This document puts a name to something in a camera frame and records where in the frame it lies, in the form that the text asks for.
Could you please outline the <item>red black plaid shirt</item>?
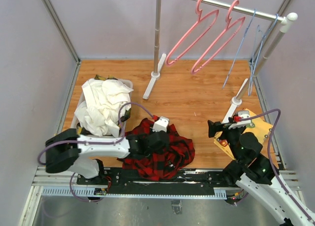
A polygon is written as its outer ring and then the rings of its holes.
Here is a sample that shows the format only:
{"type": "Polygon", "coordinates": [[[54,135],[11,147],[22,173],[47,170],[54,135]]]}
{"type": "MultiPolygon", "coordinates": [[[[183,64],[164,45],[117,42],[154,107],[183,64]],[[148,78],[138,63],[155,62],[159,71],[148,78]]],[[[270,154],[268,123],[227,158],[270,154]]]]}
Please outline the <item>red black plaid shirt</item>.
{"type": "Polygon", "coordinates": [[[140,177],[151,181],[168,180],[183,167],[189,165],[195,157],[195,148],[191,139],[180,136],[174,124],[167,128],[170,143],[160,150],[150,151],[139,160],[134,157],[118,159],[126,170],[136,170],[140,177]]]}

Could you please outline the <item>blue wire hanger with plaid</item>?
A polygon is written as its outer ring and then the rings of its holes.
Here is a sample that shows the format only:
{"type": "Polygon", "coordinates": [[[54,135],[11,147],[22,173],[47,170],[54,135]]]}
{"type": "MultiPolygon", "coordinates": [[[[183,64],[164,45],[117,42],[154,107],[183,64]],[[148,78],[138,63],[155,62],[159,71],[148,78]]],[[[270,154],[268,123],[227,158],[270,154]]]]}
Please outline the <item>blue wire hanger with plaid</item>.
{"type": "Polygon", "coordinates": [[[242,46],[243,46],[244,40],[245,40],[245,38],[246,38],[246,36],[247,36],[248,30],[249,30],[249,28],[250,28],[250,26],[251,26],[251,24],[252,24],[252,21],[253,21],[255,15],[256,15],[256,12],[257,12],[257,9],[255,8],[255,9],[254,9],[254,13],[253,13],[253,15],[252,15],[252,18],[251,18],[249,24],[247,25],[247,27],[246,27],[246,29],[245,29],[245,31],[244,31],[243,37],[242,37],[242,39],[241,39],[241,42],[240,42],[239,47],[238,47],[238,50],[237,50],[237,52],[236,52],[236,54],[235,54],[235,57],[234,57],[234,59],[233,59],[232,65],[231,65],[231,67],[230,67],[230,70],[229,70],[229,72],[228,72],[228,74],[227,74],[227,76],[226,76],[226,79],[225,79],[224,83],[223,83],[222,89],[225,88],[225,86],[226,86],[226,84],[227,84],[227,82],[228,82],[228,80],[229,80],[229,77],[230,77],[230,75],[231,75],[231,73],[232,73],[232,71],[233,71],[233,68],[234,68],[236,59],[237,59],[238,54],[239,54],[239,52],[240,52],[240,50],[241,50],[241,48],[242,48],[242,46]]]}

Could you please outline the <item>pink plastic hanger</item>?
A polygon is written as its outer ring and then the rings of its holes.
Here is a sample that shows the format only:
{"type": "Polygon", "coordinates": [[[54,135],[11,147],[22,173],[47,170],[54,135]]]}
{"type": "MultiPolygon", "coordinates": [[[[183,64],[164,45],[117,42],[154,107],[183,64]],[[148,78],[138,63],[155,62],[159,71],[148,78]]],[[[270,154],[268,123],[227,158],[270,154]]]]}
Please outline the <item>pink plastic hanger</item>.
{"type": "Polygon", "coordinates": [[[209,62],[211,62],[219,52],[234,38],[234,36],[240,31],[241,27],[244,24],[245,16],[238,18],[235,21],[232,21],[231,13],[233,9],[238,6],[240,3],[239,0],[234,0],[232,5],[229,7],[226,18],[225,18],[225,27],[222,32],[216,37],[216,39],[210,44],[210,46],[205,50],[201,57],[195,62],[191,68],[191,74],[195,75],[200,70],[202,70],[209,62]],[[219,42],[222,42],[221,46],[208,58],[205,59],[206,55],[218,45],[219,42]]]}
{"type": "Polygon", "coordinates": [[[215,9],[211,12],[208,12],[207,14],[203,15],[203,10],[200,8],[203,0],[198,0],[195,7],[195,13],[197,15],[197,19],[195,23],[185,32],[185,34],[181,37],[181,39],[174,45],[174,47],[170,50],[168,55],[165,59],[165,64],[167,66],[172,66],[175,64],[179,59],[182,58],[189,50],[192,49],[192,47],[213,27],[215,24],[218,16],[219,16],[219,9],[215,9]],[[211,24],[208,25],[206,30],[200,34],[182,53],[180,53],[177,57],[175,57],[173,60],[170,60],[173,57],[173,54],[176,52],[176,50],[184,43],[184,41],[193,33],[193,31],[204,21],[208,20],[209,18],[213,18],[211,24]]]}

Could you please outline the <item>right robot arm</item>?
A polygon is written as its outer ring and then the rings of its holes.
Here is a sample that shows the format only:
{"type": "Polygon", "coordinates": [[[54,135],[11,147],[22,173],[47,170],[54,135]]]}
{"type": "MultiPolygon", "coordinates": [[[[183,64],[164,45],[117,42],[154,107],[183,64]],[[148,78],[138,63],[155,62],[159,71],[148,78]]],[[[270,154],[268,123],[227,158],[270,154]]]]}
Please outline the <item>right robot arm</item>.
{"type": "Polygon", "coordinates": [[[234,156],[223,170],[226,185],[237,185],[259,201],[281,226],[313,226],[315,214],[288,187],[280,171],[262,153],[262,144],[245,129],[250,119],[229,118],[227,123],[208,120],[208,136],[221,132],[234,156]]]}

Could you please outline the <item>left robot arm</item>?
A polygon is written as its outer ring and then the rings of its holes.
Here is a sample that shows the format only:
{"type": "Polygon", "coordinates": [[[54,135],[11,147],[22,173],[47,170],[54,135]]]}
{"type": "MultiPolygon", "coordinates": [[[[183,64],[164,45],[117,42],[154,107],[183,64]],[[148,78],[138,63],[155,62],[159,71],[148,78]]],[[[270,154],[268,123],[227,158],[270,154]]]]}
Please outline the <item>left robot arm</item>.
{"type": "Polygon", "coordinates": [[[47,173],[71,171],[98,185],[105,180],[105,172],[102,161],[95,157],[140,160],[169,144],[164,131],[107,138],[78,135],[76,129],[67,129],[46,141],[44,165],[47,173]]]}

